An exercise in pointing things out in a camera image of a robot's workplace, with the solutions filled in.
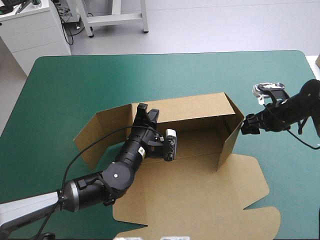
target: open cardboard box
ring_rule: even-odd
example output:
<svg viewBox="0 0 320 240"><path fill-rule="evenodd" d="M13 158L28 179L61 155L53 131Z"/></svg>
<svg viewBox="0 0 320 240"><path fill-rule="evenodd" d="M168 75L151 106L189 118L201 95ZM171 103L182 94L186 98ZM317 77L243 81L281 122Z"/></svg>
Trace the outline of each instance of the open cardboard box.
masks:
<svg viewBox="0 0 320 240"><path fill-rule="evenodd" d="M244 210L269 188L255 158L231 153L244 118L231 99L222 92L144 103L148 110L160 110L160 132L177 131L176 158L143 160L134 183L113 205L113 217L146 227L117 237L272 240L280 226L279 211ZM96 113L74 139L77 147L131 125L138 104ZM106 149L128 134L123 130L97 144L82 155L84 161L94 169Z"/></svg>

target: black cable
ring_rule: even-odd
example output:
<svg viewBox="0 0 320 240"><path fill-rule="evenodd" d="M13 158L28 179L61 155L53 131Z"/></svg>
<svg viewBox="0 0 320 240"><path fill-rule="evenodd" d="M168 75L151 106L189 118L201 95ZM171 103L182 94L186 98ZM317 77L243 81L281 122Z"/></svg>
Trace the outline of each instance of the black cable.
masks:
<svg viewBox="0 0 320 240"><path fill-rule="evenodd" d="M267 107L267 105L263 104L263 106L265 107L265 109L268 110L268 112L282 125L282 122L279 120L279 118L277 118L277 116L270 111L270 109ZM310 144L306 143L305 141L301 140L297 135L295 135L292 131L290 131L289 129L286 130L289 134L291 134L291 136L293 136L295 139L297 139L300 143L304 144L305 146L313 149L313 150L319 150L320 146L318 147L314 147L311 146Z"/></svg>
<svg viewBox="0 0 320 240"><path fill-rule="evenodd" d="M65 28L64 28L64 24L65 24L66 22L65 22L65 20L63 20L62 17L60 16L60 13L59 13L59 10L58 10L57 5L54 3L53 0L51 0L51 1L52 1L53 5L55 6L55 9L56 9L56 11L57 11L57 13L58 13L58 15L59 15L64 39L65 39L66 43L71 46L71 45L74 44L74 37L71 35L71 40L72 40L72 42L70 43L70 42L68 41L67 36L66 36L66 33L65 33L65 31L64 31L64 29L65 29Z"/></svg>
<svg viewBox="0 0 320 240"><path fill-rule="evenodd" d="M72 164L81 156L81 154L83 154L85 151L87 151L89 148L93 147L94 145L96 145L97 143L101 142L103 139L109 137L110 135L112 134L115 134L121 130L124 130L124 129L147 129L147 130L150 130L150 131L153 131L154 133L157 133L159 135L159 137L162 137L162 134L153 129L153 128L149 128L149 127L146 127L146 126L124 126L124 127L121 127L121 128L118 128L116 130L114 130L113 132L111 133L108 133L107 135L104 135L103 137L99 138L98 140L94 141L93 143L91 143L90 145L86 146L84 149L82 149L72 160L71 162L68 164L68 166L66 167L65 169L65 172L64 172L64 175L63 175L63 180L62 180L62 186L61 186L61 192L60 192L60 196L63 196L64 195L64 191L65 191L65 184L66 184L66 179L67 179L67 175L68 175L68 172L69 172L69 169L71 168ZM37 232L37 234L35 235L35 237L33 238L33 240L38 240L42 230L45 228L49 218L51 217L52 213L55 211L55 209L57 208L58 204L60 203L60 199L53 205L52 209L50 210L50 212L48 213L48 215L46 216L45 220L43 221L39 231Z"/></svg>
<svg viewBox="0 0 320 240"><path fill-rule="evenodd" d="M78 34L80 34L83 30L85 29L85 27L83 27L80 31L78 31L77 33L72 33L70 31L70 34L67 34L68 36L76 36Z"/></svg>

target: white drawer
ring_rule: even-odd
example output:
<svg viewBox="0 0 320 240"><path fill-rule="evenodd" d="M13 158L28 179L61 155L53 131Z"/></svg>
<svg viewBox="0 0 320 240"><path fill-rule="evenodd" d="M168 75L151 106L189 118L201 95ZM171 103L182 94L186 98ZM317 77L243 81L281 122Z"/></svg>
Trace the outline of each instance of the white drawer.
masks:
<svg viewBox="0 0 320 240"><path fill-rule="evenodd" d="M40 29L47 29L56 26L55 19L50 11L37 14L16 17L1 21L0 37L8 38Z"/></svg>
<svg viewBox="0 0 320 240"><path fill-rule="evenodd" d="M29 48L13 52L15 60L28 76L36 59L42 56L65 56L71 55L69 46L64 41L53 42L47 45Z"/></svg>
<svg viewBox="0 0 320 240"><path fill-rule="evenodd" d="M46 44L64 40L61 31L56 27L49 27L37 31L31 31L20 35L3 37L2 40L11 53L26 50Z"/></svg>

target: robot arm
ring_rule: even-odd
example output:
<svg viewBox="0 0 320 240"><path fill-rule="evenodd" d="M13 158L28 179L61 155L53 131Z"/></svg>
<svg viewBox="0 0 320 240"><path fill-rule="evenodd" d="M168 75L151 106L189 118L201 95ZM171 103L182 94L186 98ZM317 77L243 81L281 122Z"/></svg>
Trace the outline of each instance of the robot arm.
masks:
<svg viewBox="0 0 320 240"><path fill-rule="evenodd" d="M12 231L47 216L54 206L54 212L77 212L98 203L113 205L132 185L144 158L172 161L177 147L176 131L167 129L163 138L156 131L159 110L152 109L147 113L147 107L144 103L138 105L130 135L115 161L104 171L68 181L63 192L57 190L0 204L0 240L6 240Z"/></svg>
<svg viewBox="0 0 320 240"><path fill-rule="evenodd" d="M260 129L266 132L285 131L294 123L298 123L298 133L302 134L307 119L312 117L316 133L320 137L320 81L309 80L292 97L288 96L281 83L257 84L253 86L253 94L265 109L246 116L241 127L242 134L259 134ZM271 98L272 103L265 105L265 98Z"/></svg>

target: green tabletop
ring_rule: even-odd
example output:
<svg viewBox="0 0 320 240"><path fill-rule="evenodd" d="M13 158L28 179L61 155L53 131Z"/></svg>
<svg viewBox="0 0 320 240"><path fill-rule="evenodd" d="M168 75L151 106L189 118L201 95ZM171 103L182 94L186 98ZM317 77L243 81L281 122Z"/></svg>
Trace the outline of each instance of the green tabletop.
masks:
<svg viewBox="0 0 320 240"><path fill-rule="evenodd" d="M68 162L78 152L73 138L98 111L131 102L226 92L247 115L262 110L251 92L254 84L282 82L292 96L313 78L299 51L41 57L0 137L0 201L59 188ZM311 120L303 139L319 142ZM108 151L96 170L105 168L117 149ZM316 238L319 152L286 132L240 135L233 152L259 160L270 194L251 208L280 210L277 238ZM69 178L88 173L79 159ZM11 237L31 237L40 224L23 227ZM76 213L56 213L44 231L60 239L108 239L137 227L113 220L112 209L98 204Z"/></svg>

